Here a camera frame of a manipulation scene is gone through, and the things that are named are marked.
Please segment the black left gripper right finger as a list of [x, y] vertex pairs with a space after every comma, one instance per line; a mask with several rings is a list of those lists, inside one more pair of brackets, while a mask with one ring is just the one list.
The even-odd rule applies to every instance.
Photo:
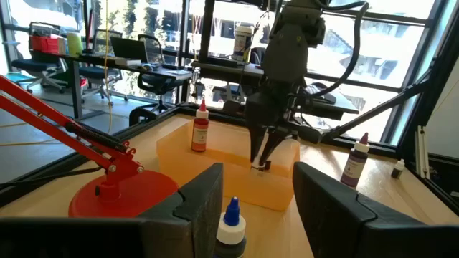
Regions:
[[297, 162], [293, 190], [315, 258], [459, 258], [459, 226], [430, 226]]

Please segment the blue-seat office chair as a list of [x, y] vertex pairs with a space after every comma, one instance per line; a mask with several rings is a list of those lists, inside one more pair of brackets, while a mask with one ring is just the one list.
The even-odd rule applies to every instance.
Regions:
[[25, 71], [30, 75], [34, 76], [34, 79], [19, 80], [21, 82], [30, 82], [26, 86], [26, 91], [33, 93], [32, 87], [35, 85], [52, 86], [57, 88], [59, 93], [64, 93], [66, 86], [62, 85], [61, 80], [55, 80], [52, 76], [57, 75], [60, 72], [64, 72], [65, 68], [62, 68], [60, 64], [52, 62], [39, 62], [33, 59], [16, 59], [11, 62], [12, 67], [15, 67], [21, 71]]

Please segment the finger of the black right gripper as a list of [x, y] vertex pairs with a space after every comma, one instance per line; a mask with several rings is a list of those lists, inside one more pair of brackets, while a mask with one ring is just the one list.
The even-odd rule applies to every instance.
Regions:
[[268, 130], [268, 139], [260, 156], [260, 166], [262, 168], [265, 167], [265, 163], [268, 161], [269, 156], [275, 150], [275, 148], [289, 135], [290, 131], [286, 130], [285, 128], [271, 128]]
[[265, 137], [265, 127], [249, 127], [250, 132], [250, 162], [253, 163], [258, 158], [258, 164], [263, 165], [261, 157], [258, 156]]

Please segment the black office chair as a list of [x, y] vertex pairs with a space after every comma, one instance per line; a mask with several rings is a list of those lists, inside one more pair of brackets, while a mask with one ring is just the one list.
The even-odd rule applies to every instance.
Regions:
[[[139, 34], [138, 40], [145, 42], [148, 62], [158, 62], [161, 65], [165, 63], [162, 46], [157, 38], [147, 34]], [[162, 97], [183, 84], [183, 80], [141, 73], [138, 76], [138, 87], [159, 96], [157, 104], [144, 105], [143, 108], [151, 108], [151, 112], [157, 112], [158, 114], [168, 110], [169, 106], [164, 104]]]

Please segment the red storage box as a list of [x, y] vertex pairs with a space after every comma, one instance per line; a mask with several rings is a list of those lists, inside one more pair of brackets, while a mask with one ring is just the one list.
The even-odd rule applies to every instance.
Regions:
[[29, 24], [29, 48], [34, 51], [48, 54], [59, 53], [59, 38], [61, 27], [40, 21], [31, 21]]

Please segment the flat white box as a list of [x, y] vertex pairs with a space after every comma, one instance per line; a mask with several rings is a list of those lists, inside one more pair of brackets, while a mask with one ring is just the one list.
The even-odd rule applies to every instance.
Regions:
[[126, 58], [116, 58], [115, 63], [119, 66], [125, 66], [125, 67], [137, 67], [137, 66], [142, 65], [142, 62], [139, 59], [126, 59]]

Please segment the green plastic container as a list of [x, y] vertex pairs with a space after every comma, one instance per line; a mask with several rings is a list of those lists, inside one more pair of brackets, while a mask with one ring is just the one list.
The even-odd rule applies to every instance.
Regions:
[[74, 32], [68, 32], [67, 46], [70, 56], [78, 57], [80, 54], [82, 54], [82, 41], [80, 35]]

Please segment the small white-capped dye bottle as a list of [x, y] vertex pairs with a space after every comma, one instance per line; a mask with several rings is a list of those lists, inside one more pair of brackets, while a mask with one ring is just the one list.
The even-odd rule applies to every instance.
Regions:
[[405, 167], [404, 159], [400, 159], [399, 161], [397, 161], [394, 165], [394, 168], [392, 169], [391, 177], [398, 179], [401, 176], [404, 170], [404, 167]]
[[266, 161], [262, 165], [260, 164], [260, 158], [257, 157], [251, 164], [251, 167], [257, 171], [267, 172], [270, 170], [271, 161]]

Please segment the orange translucent plastic bin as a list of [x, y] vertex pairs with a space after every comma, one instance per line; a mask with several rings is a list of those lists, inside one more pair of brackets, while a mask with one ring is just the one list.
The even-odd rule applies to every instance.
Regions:
[[223, 164], [223, 194], [276, 211], [284, 211], [293, 197], [293, 165], [300, 160], [300, 143], [284, 140], [268, 160], [270, 169], [259, 171], [250, 162], [250, 136], [246, 128], [211, 122], [207, 149], [191, 149], [193, 122], [182, 125], [156, 143], [161, 173], [180, 186], [214, 163]]

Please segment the large blue food coloring bottle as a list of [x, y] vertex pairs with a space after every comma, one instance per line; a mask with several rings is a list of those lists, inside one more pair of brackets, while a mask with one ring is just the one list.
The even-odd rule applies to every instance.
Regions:
[[240, 214], [240, 200], [233, 196], [226, 211], [221, 213], [212, 258], [243, 258], [246, 225]]

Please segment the mesh-back office chair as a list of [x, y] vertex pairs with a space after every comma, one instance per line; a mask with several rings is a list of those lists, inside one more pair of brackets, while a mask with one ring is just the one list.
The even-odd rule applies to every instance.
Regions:
[[84, 49], [79, 58], [85, 60], [79, 73], [81, 78], [87, 80], [86, 88], [81, 89], [82, 102], [87, 97], [100, 94], [101, 98], [109, 98], [112, 90], [110, 87], [123, 79], [123, 73], [116, 68], [104, 68], [105, 56], [108, 56], [107, 64], [114, 63], [115, 53], [111, 46], [112, 38], [122, 38], [121, 32], [112, 30], [96, 29], [89, 49]]

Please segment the large red food coloring bottle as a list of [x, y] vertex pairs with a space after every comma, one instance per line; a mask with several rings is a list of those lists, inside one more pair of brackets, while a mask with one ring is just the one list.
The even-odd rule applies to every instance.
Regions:
[[201, 105], [196, 110], [196, 117], [193, 122], [193, 133], [191, 139], [191, 149], [196, 152], [204, 152], [207, 148], [207, 131], [209, 128], [209, 111], [202, 100]]

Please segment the white aluminium bracket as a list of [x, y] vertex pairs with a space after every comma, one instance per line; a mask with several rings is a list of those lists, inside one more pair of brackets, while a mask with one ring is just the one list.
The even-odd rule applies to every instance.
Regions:
[[417, 174], [421, 178], [430, 179], [429, 157], [425, 135], [425, 128], [418, 125], [415, 132], [415, 162]]

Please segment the large purple food coloring bottle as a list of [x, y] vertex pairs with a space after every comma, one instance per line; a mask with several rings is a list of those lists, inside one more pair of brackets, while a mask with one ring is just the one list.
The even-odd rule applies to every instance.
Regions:
[[340, 182], [356, 188], [363, 172], [370, 145], [368, 144], [369, 134], [365, 133], [360, 140], [355, 142], [349, 153], [346, 165], [344, 166]]

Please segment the red desk lamp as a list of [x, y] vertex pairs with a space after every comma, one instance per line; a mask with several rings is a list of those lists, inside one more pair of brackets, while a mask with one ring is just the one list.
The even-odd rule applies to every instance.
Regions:
[[0, 96], [0, 108], [94, 161], [104, 174], [84, 185], [72, 198], [70, 217], [135, 217], [178, 190], [170, 177], [134, 160], [128, 141], [63, 115], [0, 75], [0, 90], [37, 113]]

